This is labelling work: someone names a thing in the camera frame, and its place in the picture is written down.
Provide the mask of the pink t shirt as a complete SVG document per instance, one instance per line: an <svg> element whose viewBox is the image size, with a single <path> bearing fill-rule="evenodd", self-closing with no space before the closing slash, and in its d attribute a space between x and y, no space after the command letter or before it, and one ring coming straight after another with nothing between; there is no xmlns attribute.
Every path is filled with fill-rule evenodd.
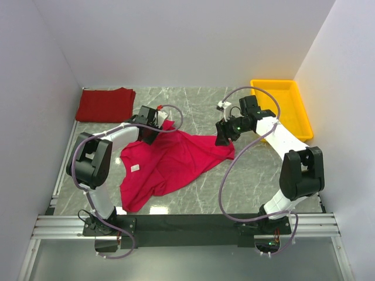
<svg viewBox="0 0 375 281"><path fill-rule="evenodd" d="M216 146L215 136L190 135L165 121L155 141L133 142L120 153L126 175L120 184L122 209L138 212L153 196L177 191L225 160L233 160L235 148Z"/></svg>

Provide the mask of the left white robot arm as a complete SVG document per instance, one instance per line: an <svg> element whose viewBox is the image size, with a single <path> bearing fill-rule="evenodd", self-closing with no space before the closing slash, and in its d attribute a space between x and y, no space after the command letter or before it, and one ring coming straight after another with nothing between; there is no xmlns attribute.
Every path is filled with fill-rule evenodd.
<svg viewBox="0 0 375 281"><path fill-rule="evenodd" d="M91 213L100 217L96 228L111 235L117 228L115 207L108 195L107 180L114 150L130 143L151 144L157 137L168 114L160 109L142 106L129 120L100 133L78 135L66 166L66 173L75 178L79 189L88 197Z"/></svg>

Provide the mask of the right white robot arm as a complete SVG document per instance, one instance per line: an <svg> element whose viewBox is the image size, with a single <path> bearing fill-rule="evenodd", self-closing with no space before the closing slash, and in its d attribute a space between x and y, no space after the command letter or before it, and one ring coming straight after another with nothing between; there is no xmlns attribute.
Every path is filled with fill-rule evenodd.
<svg viewBox="0 0 375 281"><path fill-rule="evenodd" d="M242 133L254 132L258 138L245 148L249 149L264 139L282 160L279 189L267 203L260 207L258 229L269 234L278 226L278 219L290 214L306 198L324 189L323 153L297 139L279 121L279 113L261 109L254 95L241 98L240 116L231 115L232 104L220 101L217 109L223 118L216 122L216 146L228 146Z"/></svg>

